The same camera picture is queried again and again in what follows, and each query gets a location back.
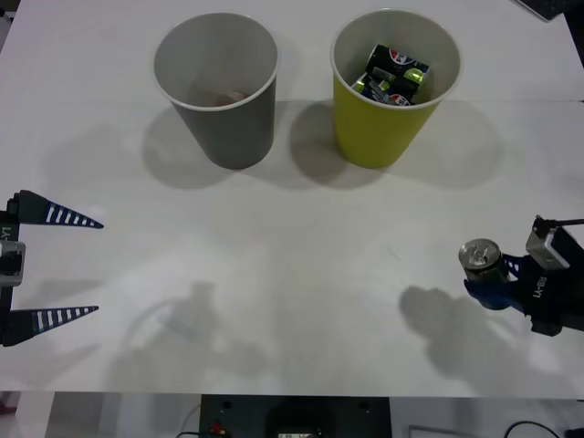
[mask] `silver can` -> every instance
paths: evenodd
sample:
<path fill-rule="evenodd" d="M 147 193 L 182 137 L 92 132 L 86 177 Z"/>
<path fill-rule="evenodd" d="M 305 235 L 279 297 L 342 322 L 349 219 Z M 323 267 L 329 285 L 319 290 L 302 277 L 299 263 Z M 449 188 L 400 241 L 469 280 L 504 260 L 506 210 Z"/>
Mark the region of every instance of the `silver can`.
<path fill-rule="evenodd" d="M 479 283 L 505 283 L 508 270 L 499 246 L 489 239 L 474 239 L 461 246 L 458 260 L 466 277 Z"/>

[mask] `soda can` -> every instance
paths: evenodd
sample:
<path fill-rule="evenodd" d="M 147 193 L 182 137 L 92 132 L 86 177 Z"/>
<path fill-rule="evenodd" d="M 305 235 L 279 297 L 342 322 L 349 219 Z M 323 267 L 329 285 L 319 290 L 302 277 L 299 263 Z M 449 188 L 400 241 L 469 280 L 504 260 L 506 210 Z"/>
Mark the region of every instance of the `soda can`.
<path fill-rule="evenodd" d="M 458 260 L 470 281 L 500 284 L 508 281 L 508 270 L 499 246 L 489 239 L 474 239 L 461 246 Z"/>
<path fill-rule="evenodd" d="M 404 95 L 403 92 L 395 90 L 387 80 L 379 81 L 367 73 L 361 75 L 352 88 L 361 96 L 386 105 L 404 107 L 412 104 L 412 96 Z"/>
<path fill-rule="evenodd" d="M 369 57 L 366 71 L 379 80 L 387 80 L 406 95 L 413 95 L 423 83 L 428 66 L 397 50 L 378 44 Z"/>

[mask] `black cable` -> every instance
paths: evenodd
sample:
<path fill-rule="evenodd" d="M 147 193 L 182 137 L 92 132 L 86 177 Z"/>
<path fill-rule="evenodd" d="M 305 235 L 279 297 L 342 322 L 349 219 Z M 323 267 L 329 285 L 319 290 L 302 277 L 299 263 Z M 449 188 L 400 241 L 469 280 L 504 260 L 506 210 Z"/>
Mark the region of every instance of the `black cable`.
<path fill-rule="evenodd" d="M 554 435 L 556 438 L 559 438 L 558 434 L 555 433 L 554 431 L 552 431 L 551 429 L 549 429 L 547 426 L 544 426 L 543 424 L 540 424 L 538 422 L 514 422 L 513 424 L 511 424 L 506 432 L 503 438 L 508 438 L 509 434 L 511 433 L 511 431 L 513 429 L 515 429 L 517 426 L 520 426 L 521 424 L 533 424 L 534 426 L 538 426 L 541 427 L 542 429 L 547 430 L 549 433 L 551 433 L 552 435 Z"/>

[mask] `paper cup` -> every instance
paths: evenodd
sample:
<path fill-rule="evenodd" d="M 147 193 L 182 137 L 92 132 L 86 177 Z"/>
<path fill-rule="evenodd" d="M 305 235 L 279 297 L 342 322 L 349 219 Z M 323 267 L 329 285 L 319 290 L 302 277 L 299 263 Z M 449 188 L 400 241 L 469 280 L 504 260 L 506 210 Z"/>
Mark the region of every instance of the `paper cup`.
<path fill-rule="evenodd" d="M 278 49 L 248 16 L 208 14 L 173 27 L 152 68 L 207 157 L 227 169 L 260 162 L 274 140 Z"/>
<path fill-rule="evenodd" d="M 351 85 L 364 73 L 377 44 L 391 47 L 430 66 L 414 101 L 393 107 L 361 96 Z M 337 144 L 350 161 L 362 167 L 393 164 L 461 75 L 462 54 L 440 25 L 418 14 L 382 9 L 360 16 L 335 37 L 330 50 L 334 71 L 334 113 Z"/>

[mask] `label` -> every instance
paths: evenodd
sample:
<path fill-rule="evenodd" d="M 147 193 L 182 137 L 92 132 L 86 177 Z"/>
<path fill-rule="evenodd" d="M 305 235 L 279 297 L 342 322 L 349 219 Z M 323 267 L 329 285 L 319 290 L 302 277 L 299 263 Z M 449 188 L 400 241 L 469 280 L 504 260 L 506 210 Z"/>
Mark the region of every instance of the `label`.
<path fill-rule="evenodd" d="M 544 287 L 548 278 L 546 276 L 541 276 L 536 284 L 536 290 L 533 291 L 533 298 L 541 298 L 541 294 L 544 292 Z"/>
<path fill-rule="evenodd" d="M 413 59 L 411 59 L 410 57 L 406 57 L 405 55 L 402 55 L 397 50 L 390 50 L 390 56 L 391 59 L 393 59 L 393 62 L 399 64 L 400 66 L 406 66 L 413 62 Z"/>
<path fill-rule="evenodd" d="M 398 107 L 409 107 L 410 102 L 401 94 L 392 94 L 390 99 L 393 100 L 393 103 Z"/>

